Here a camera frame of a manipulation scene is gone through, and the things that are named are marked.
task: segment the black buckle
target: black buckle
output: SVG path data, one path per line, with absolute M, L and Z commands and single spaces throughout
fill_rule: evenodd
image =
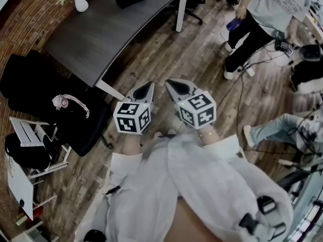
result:
M 257 225 L 259 224 L 259 221 L 254 220 L 250 213 L 247 213 L 244 215 L 242 220 L 239 223 L 240 227 L 246 228 L 250 235 L 253 235 L 254 230 L 256 229 Z
M 263 215 L 267 215 L 276 210 L 276 202 L 269 196 L 261 196 L 257 199 L 258 208 Z
M 278 224 L 277 226 L 275 226 L 274 229 L 275 229 L 275 233 L 271 238 L 271 240 L 269 241 L 272 241 L 274 238 L 284 234 L 286 231 L 286 224 L 282 222 L 281 224 Z

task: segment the black pants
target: black pants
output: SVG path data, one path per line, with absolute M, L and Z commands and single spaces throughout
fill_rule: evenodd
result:
M 295 73 L 291 79 L 295 87 L 300 83 L 306 83 L 323 77 L 323 59 L 320 62 L 303 61 L 295 66 Z
M 253 53 L 274 39 L 259 26 L 247 11 L 247 16 L 242 21 L 241 25 L 229 33 L 228 43 L 230 47 L 235 48 L 238 41 L 248 33 L 250 34 L 243 44 L 231 56 L 226 58 L 225 66 L 228 72 L 234 72 L 239 66 L 243 65 Z

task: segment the light blue jeans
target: light blue jeans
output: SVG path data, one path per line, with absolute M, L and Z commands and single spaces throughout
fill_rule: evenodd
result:
M 283 114 L 261 126 L 252 127 L 250 136 L 255 146 L 262 140 L 277 141 L 282 143 L 290 143 L 296 146 L 293 139 L 295 137 L 294 128 L 301 118 L 295 115 Z

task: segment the black backpack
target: black backpack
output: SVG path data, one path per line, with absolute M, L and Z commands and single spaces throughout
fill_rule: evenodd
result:
M 43 146 L 21 147 L 16 133 L 6 136 L 5 151 L 23 168 L 46 169 L 51 162 Z

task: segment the table leg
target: table leg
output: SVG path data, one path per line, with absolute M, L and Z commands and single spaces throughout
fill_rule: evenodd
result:
M 185 8 L 186 8 L 186 0 L 180 0 L 180 5 L 178 8 L 178 14 L 177 14 L 177 24 L 176 24 L 177 32 L 181 32 L 182 30 Z
M 104 82 L 103 80 L 99 80 L 96 84 L 96 87 L 100 88 L 101 90 L 105 91 L 107 94 L 112 95 L 113 97 L 117 98 L 118 100 L 123 100 L 125 98 L 119 91 L 112 88 L 109 84 Z

